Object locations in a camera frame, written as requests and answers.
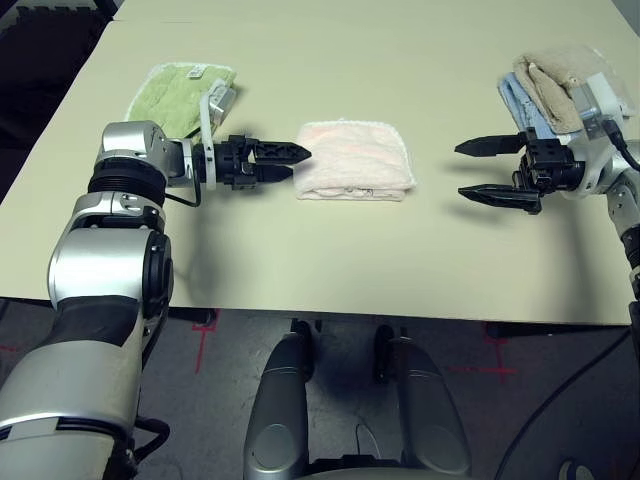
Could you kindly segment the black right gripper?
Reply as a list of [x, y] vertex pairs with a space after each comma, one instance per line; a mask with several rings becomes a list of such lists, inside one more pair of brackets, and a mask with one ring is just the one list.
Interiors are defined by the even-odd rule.
[[482, 184], [461, 187], [458, 193], [468, 200], [497, 208], [541, 212], [540, 195], [573, 191], [583, 179], [585, 162], [575, 159], [572, 150], [557, 138], [538, 139], [534, 129], [514, 135], [483, 136], [455, 146], [456, 153], [468, 156], [515, 154], [525, 149], [513, 186]]

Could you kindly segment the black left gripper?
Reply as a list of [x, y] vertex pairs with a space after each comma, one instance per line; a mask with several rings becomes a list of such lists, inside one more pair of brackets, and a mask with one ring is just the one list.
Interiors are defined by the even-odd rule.
[[249, 161], [254, 154], [260, 164], [298, 164], [311, 157], [306, 148], [292, 142], [257, 141], [244, 135], [230, 135], [214, 145], [216, 182], [232, 190], [253, 189], [257, 182], [282, 182], [293, 175], [284, 165], [260, 165]]

